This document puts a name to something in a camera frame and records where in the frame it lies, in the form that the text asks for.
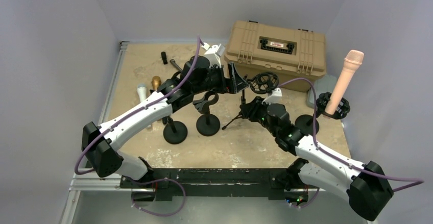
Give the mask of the black tripod shock-mount stand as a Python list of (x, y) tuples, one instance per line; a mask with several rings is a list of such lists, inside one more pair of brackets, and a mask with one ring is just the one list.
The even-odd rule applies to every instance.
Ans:
[[(244, 79), (247, 81), (249, 88), (256, 94), (272, 94), (272, 91), (277, 88), (279, 84), (279, 79), (273, 72), (261, 72), (252, 78), (248, 78), (248, 76), (245, 75)], [(238, 115), (224, 125), (222, 130), (225, 130), (233, 121), (237, 119), (249, 118), (250, 110), (248, 110), (244, 90), (242, 91), (240, 101), (240, 111)]]

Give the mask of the black microphone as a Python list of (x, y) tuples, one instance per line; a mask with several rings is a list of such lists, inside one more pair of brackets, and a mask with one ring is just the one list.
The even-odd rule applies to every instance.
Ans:
[(165, 82), (164, 82), (164, 84), (166, 84), (166, 85), (171, 85), (173, 83), (173, 80), (172, 79), (167, 79)]

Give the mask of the dark metal L bracket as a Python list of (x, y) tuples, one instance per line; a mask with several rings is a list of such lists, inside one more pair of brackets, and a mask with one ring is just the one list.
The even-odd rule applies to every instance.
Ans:
[(170, 59), (169, 62), (172, 64), (173, 67), (176, 68), (177, 71), (181, 72), (182, 68), (177, 64), (177, 62), (174, 59)]

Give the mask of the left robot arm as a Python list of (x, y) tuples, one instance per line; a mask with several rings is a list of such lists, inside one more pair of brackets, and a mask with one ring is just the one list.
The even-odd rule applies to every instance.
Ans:
[(163, 82), (142, 103), (103, 124), (87, 123), (80, 157), (85, 157), (101, 178), (118, 173), (132, 178), (140, 188), (148, 187), (152, 182), (148, 163), (139, 157), (121, 155), (118, 150), (148, 125), (191, 104), (196, 94), (237, 94), (248, 88), (233, 62), (228, 64), (228, 74), (226, 78), (222, 65), (211, 64), (204, 56), (191, 57), (179, 74)]

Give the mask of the black clip mic stand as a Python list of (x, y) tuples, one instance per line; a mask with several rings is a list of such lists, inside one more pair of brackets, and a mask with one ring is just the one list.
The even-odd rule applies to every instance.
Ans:
[(165, 127), (163, 137), (169, 144), (179, 144), (187, 138), (188, 129), (186, 125), (180, 121), (174, 121), (171, 117), (163, 118)]

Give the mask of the tan plastic case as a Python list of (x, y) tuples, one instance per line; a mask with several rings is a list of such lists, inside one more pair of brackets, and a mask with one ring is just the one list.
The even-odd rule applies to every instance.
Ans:
[(241, 76), (273, 72), (284, 88), (307, 92), (310, 86), (306, 82), (293, 79), (314, 83), (327, 73), (326, 39), (324, 34), (304, 29), (238, 20), (231, 29), (224, 60), (234, 62)]

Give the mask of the small black cylinder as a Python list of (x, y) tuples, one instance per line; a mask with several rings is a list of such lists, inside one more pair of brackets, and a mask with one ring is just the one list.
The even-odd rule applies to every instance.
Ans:
[(161, 59), (162, 59), (164, 65), (168, 64), (166, 52), (161, 52)]

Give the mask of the white microphone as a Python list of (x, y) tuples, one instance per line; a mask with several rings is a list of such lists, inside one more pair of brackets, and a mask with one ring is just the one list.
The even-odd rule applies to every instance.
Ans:
[(148, 98), (148, 95), (147, 95), (148, 89), (147, 89), (145, 84), (137, 85), (136, 91), (137, 91), (139, 101), (141, 103), (144, 102)]

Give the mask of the grey pad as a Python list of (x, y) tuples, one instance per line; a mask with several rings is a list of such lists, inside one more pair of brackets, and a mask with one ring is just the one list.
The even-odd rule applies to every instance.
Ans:
[[(334, 88), (335, 88), (337, 81), (338, 81), (337, 77), (329, 75), (329, 74), (325, 74), (320, 79), (317, 79), (314, 82), (314, 89), (316, 92), (316, 97), (318, 98), (320, 96), (320, 94), (322, 94), (322, 93), (326, 93), (326, 92), (332, 93)], [(316, 101), (316, 99), (314, 99), (314, 94), (310, 88), (308, 90), (306, 105), (310, 108), (313, 108), (315, 101)]]

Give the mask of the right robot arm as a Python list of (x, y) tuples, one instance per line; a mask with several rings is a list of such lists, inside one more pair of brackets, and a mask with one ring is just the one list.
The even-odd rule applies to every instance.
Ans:
[(315, 141), (312, 135), (291, 123), (283, 104), (267, 104), (257, 96), (241, 104), (240, 109), (243, 118), (267, 129), (283, 151), (315, 164), (323, 172), (312, 178), (302, 168), (295, 167), (286, 174), (290, 185), (298, 187), (311, 179), (314, 186), (341, 193), (352, 210), (368, 221), (374, 221), (393, 197), (394, 191), (379, 164), (347, 158)]

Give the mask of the black round-base mic stand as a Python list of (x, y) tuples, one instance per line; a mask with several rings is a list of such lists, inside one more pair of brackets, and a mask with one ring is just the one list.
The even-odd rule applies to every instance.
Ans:
[(193, 101), (195, 109), (201, 114), (197, 119), (196, 129), (203, 136), (215, 135), (220, 129), (220, 120), (210, 113), (210, 106), (218, 102), (219, 95), (215, 91), (207, 91), (204, 96)]

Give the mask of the pink microphone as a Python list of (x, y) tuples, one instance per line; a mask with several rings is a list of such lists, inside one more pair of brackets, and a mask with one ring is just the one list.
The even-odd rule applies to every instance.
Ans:
[(347, 56), (344, 58), (343, 69), (340, 73), (335, 88), (330, 96), (325, 112), (329, 115), (333, 115), (347, 90), (349, 83), (354, 73), (361, 66), (364, 58), (364, 53), (357, 50), (350, 50)]

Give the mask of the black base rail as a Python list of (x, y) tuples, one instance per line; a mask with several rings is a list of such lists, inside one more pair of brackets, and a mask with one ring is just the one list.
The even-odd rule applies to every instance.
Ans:
[(133, 193), (149, 190), (156, 201), (171, 201), (175, 196), (202, 197), (287, 197), (306, 200), (306, 185), (288, 168), (155, 168), (138, 182), (121, 178), (120, 187)]

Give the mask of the gold microphone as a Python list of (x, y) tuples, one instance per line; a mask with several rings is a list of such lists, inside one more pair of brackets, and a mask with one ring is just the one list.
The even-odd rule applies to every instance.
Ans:
[(152, 89), (151, 92), (157, 91), (158, 88), (161, 85), (161, 78), (160, 76), (153, 76), (151, 80)]

